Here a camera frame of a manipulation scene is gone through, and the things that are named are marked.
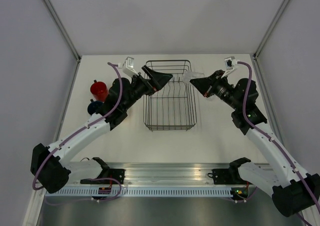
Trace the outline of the clear glass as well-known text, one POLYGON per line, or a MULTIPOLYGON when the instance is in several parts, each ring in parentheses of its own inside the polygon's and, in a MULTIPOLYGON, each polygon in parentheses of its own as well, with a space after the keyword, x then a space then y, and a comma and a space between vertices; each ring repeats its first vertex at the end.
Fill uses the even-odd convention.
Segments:
POLYGON ((206 100, 209 102, 213 102, 217 97, 215 95, 212 95, 210 97, 207 97, 206 100))
POLYGON ((202 72, 195 72, 195 71, 184 71, 181 76, 181 80, 186 83, 190 84, 192 79, 204 78, 205 75, 202 72))

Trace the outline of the red mug black handle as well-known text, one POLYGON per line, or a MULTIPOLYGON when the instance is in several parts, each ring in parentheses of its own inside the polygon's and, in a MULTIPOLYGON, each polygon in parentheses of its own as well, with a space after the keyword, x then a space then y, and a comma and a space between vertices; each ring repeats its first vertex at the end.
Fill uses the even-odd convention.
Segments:
POLYGON ((97 101, 104 102, 109 95, 107 85, 102 81, 94 80, 90 92, 97 101))

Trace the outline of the blue mug black handle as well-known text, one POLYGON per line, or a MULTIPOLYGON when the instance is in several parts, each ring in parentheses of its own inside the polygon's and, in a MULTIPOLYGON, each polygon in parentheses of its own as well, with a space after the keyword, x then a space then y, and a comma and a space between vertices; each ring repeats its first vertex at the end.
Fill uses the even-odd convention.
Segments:
POLYGON ((94 114, 97 109, 102 106, 103 102, 102 101, 98 101, 98 100, 90 100, 89 105, 87 106, 87 112, 89 115, 94 114))

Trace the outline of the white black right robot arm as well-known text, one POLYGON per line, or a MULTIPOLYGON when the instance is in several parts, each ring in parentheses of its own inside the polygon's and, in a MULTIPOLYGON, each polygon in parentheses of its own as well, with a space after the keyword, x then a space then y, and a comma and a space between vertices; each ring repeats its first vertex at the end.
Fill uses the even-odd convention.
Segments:
POLYGON ((205 98, 218 97, 234 111, 234 125, 255 144, 272 172, 259 169, 248 158, 229 164, 228 178, 239 184, 247 181, 271 197, 274 206, 285 217, 290 217, 311 206, 319 207, 320 176, 308 173, 289 154, 272 131, 268 120, 256 105, 259 96, 256 82, 242 78, 233 86, 225 72, 217 70, 212 75, 190 80, 205 98))

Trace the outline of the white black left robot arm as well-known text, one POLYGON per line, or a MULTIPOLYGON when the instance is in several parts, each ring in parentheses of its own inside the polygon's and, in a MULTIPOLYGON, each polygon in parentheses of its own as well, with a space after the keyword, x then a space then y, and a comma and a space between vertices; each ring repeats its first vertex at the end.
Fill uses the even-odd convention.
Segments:
POLYGON ((76 131, 48 146, 39 143, 33 148, 30 171, 33 190, 46 189, 50 194, 62 189, 71 178, 82 184, 108 184, 110 167, 99 157, 71 163, 82 149, 100 136, 111 132, 128 116, 127 111, 142 96, 152 96, 172 79, 171 73, 142 70, 148 78, 134 73, 131 79, 119 76, 108 90, 104 103, 76 131))

